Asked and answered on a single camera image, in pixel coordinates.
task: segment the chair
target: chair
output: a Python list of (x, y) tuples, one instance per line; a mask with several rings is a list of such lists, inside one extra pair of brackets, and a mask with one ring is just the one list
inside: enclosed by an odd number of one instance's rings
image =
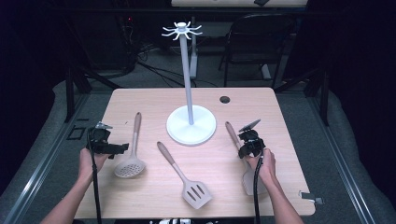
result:
[(221, 57), (225, 62), (224, 87), (230, 64), (276, 64), (272, 88), (276, 83), (286, 37), (294, 28), (295, 19), (286, 15), (248, 14), (233, 22)]

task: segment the hand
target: hand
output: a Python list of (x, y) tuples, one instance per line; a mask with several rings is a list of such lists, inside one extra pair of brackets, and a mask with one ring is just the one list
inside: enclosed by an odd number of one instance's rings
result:
[[(105, 160), (109, 157), (108, 154), (96, 154), (94, 153), (94, 159), (97, 167), (97, 171), (99, 172)], [(79, 152), (79, 170), (78, 170), (78, 179), (90, 179), (92, 180), (92, 157), (91, 152), (87, 148), (83, 148)]]
[[(267, 185), (270, 181), (273, 182), (276, 180), (276, 159), (274, 153), (272, 153), (269, 148), (264, 149), (263, 155), (264, 157), (262, 159), (262, 167), (260, 168), (259, 176), (262, 178), (264, 185)], [(253, 170), (256, 170), (259, 157), (260, 156), (255, 158), (249, 156), (245, 157)]]

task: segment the light wood tabletop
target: light wood tabletop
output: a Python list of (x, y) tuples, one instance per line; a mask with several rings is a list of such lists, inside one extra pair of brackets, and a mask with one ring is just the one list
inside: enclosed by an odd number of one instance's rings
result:
[[(270, 0), (265, 7), (305, 7), (307, 0)], [(172, 0), (172, 7), (260, 7), (254, 0)]]
[[(242, 184), (244, 163), (227, 132), (229, 121), (236, 132), (261, 119), (254, 130), (276, 155), (276, 175), (286, 196), (302, 216), (315, 213), (315, 206), (301, 199), (299, 191), (309, 192), (290, 135), (274, 91), (270, 88), (193, 88), (192, 103), (210, 110), (216, 118), (214, 135), (195, 147), (175, 142), (166, 131), (166, 121), (177, 108), (186, 104), (182, 88), (118, 89), (108, 103), (102, 122), (113, 129), (110, 144), (130, 143), (124, 154), (107, 160), (98, 174), (103, 218), (167, 217), (254, 217), (253, 196)], [(220, 97), (230, 98), (228, 104)], [(137, 158), (146, 168), (133, 178), (114, 175), (115, 167), (129, 158), (134, 118), (142, 115), (137, 142)], [(200, 209), (192, 208), (183, 198), (183, 182), (157, 147), (168, 148), (180, 170), (190, 180), (203, 182), (213, 199)], [(267, 193), (259, 195), (261, 216), (274, 214)], [(96, 218), (93, 187), (90, 186), (76, 218)]]

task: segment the spoon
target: spoon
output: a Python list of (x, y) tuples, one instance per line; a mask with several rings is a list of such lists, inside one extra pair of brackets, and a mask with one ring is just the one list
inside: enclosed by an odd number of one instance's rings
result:
[(133, 137), (133, 142), (132, 142), (131, 156), (129, 157), (128, 160), (123, 161), (122, 163), (117, 165), (117, 167), (114, 171), (114, 174), (116, 176), (119, 176), (122, 178), (132, 177), (132, 176), (140, 174), (140, 172), (142, 172), (146, 166), (143, 161), (139, 160), (136, 157), (137, 136), (139, 134), (141, 121), (142, 121), (142, 115), (140, 112), (137, 112), (137, 114), (134, 118), (134, 137)]
[[(235, 143), (237, 149), (241, 148), (241, 144), (238, 141), (238, 138), (236, 137), (236, 133), (233, 130), (233, 126), (229, 121), (225, 122), (225, 127), (227, 128), (228, 133), (230, 134), (231, 138), (233, 139), (233, 142)], [(242, 182), (245, 187), (245, 191), (247, 192), (247, 195), (253, 195), (254, 194), (254, 170), (251, 169), (251, 166), (248, 164), (248, 162), (244, 159), (242, 161), (245, 164), (245, 173), (242, 177)], [(259, 177), (259, 181), (257, 181), (257, 193), (262, 194), (266, 191), (266, 188), (264, 184), (262, 183), (262, 179)]]

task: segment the beige silicone utensil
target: beige silicone utensil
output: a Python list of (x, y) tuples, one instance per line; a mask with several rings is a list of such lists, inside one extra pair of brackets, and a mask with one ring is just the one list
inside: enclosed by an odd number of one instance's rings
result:
[(157, 142), (157, 146), (183, 181), (184, 187), (181, 193), (183, 198), (195, 209), (198, 209), (209, 202), (212, 199), (212, 195), (210, 195), (210, 192), (204, 183), (199, 181), (190, 181), (178, 168), (177, 164), (163, 143)]
[(134, 117), (134, 137), (132, 141), (132, 152), (128, 160), (120, 163), (114, 170), (116, 176), (122, 178), (133, 177), (140, 174), (145, 168), (145, 163), (136, 157), (137, 136), (139, 135), (140, 123), (142, 121), (142, 114), (137, 112)]
[[(230, 134), (231, 138), (233, 139), (233, 142), (235, 143), (237, 149), (241, 148), (241, 144), (238, 141), (238, 138), (236, 137), (236, 133), (233, 130), (233, 126), (229, 121), (225, 122), (225, 127), (227, 128), (228, 133)], [(248, 164), (248, 162), (244, 159), (242, 161), (245, 164), (245, 173), (242, 176), (242, 183), (244, 184), (245, 191), (247, 192), (247, 195), (253, 195), (254, 193), (254, 170), (251, 169), (251, 166)], [(257, 193), (262, 194), (266, 191), (266, 188), (264, 184), (262, 183), (262, 179), (259, 177), (257, 181)]]

